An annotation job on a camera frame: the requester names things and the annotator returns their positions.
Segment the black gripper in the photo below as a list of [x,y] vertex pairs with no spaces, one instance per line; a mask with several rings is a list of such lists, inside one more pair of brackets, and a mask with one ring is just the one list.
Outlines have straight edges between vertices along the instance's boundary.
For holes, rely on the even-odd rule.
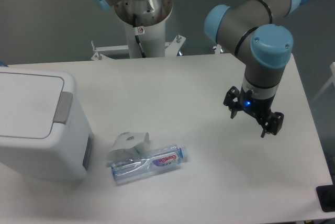
[[261,138],[264,138],[266,134],[277,135],[284,121],[284,114],[271,112],[273,100],[274,96],[267,99],[253,98],[251,92],[246,92],[243,88],[239,91],[232,86],[227,91],[223,104],[228,107],[231,119],[242,110],[255,118],[262,127]]

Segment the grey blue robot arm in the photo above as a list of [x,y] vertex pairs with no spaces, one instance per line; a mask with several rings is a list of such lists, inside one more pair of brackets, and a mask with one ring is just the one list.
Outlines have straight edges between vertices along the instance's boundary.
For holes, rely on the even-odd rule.
[[[94,0],[101,9],[113,8],[126,25],[131,58],[163,57],[165,20],[171,0]],[[243,111],[255,118],[262,133],[276,135],[284,115],[271,111],[283,72],[291,57],[293,37],[278,21],[301,0],[245,0],[237,8],[214,7],[204,22],[208,38],[245,65],[241,88],[227,91],[224,105],[234,117]]]

